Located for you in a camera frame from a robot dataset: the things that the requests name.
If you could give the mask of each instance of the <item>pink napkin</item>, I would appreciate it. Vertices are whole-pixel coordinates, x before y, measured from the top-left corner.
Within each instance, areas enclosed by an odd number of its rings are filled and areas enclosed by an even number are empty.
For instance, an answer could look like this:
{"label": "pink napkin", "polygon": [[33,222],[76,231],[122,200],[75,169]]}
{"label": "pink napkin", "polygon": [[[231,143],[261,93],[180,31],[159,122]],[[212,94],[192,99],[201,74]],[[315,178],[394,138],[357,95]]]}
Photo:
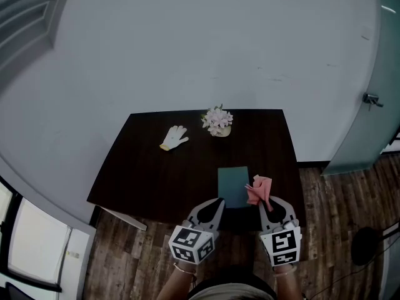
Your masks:
{"label": "pink napkin", "polygon": [[271,190],[272,182],[273,180],[268,177],[260,177],[259,175],[255,176],[252,184],[253,187],[248,184],[244,186],[247,189],[247,194],[249,195],[247,203],[257,206],[261,199],[265,201],[268,211],[273,211],[274,208],[269,203],[269,192]]}

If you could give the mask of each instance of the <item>dark wooden table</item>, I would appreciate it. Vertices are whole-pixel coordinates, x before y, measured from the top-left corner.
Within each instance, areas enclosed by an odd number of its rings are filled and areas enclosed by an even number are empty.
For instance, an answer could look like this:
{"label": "dark wooden table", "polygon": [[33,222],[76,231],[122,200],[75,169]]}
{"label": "dark wooden table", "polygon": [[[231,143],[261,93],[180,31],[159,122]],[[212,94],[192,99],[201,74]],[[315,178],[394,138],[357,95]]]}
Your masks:
{"label": "dark wooden table", "polygon": [[[272,178],[271,195],[292,204],[305,226],[303,191],[283,111],[229,111],[232,132],[225,138],[212,137],[202,128],[200,115],[205,111],[131,114],[87,200],[120,213],[179,224],[194,206],[218,196],[218,168],[247,166],[251,184],[256,174]],[[163,151],[159,145],[174,125],[187,128],[189,141]],[[248,229],[257,229],[257,207],[243,210],[228,209],[222,227],[229,227],[229,219],[241,218],[251,223]]]}

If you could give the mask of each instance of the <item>window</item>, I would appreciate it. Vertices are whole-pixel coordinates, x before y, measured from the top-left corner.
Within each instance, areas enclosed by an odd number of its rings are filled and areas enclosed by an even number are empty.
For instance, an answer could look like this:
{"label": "window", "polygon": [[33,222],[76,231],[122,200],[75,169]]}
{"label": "window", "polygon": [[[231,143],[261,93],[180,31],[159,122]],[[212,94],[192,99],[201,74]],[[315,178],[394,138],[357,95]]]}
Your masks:
{"label": "window", "polygon": [[60,272],[71,228],[24,199],[0,177],[0,273],[61,292]]}

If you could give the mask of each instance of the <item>white glove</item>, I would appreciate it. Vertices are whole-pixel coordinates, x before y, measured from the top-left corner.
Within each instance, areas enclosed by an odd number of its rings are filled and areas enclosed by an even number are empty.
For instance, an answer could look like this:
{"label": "white glove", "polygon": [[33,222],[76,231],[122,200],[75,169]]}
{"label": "white glove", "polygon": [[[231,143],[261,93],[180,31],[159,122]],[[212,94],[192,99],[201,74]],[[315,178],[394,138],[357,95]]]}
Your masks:
{"label": "white glove", "polygon": [[173,148],[178,147],[181,143],[186,142],[187,140],[189,140],[188,137],[184,137],[182,140],[180,140],[181,136],[183,136],[186,131],[187,129],[182,126],[170,127],[167,136],[164,139],[164,142],[160,144],[160,148],[165,151],[169,151]]}

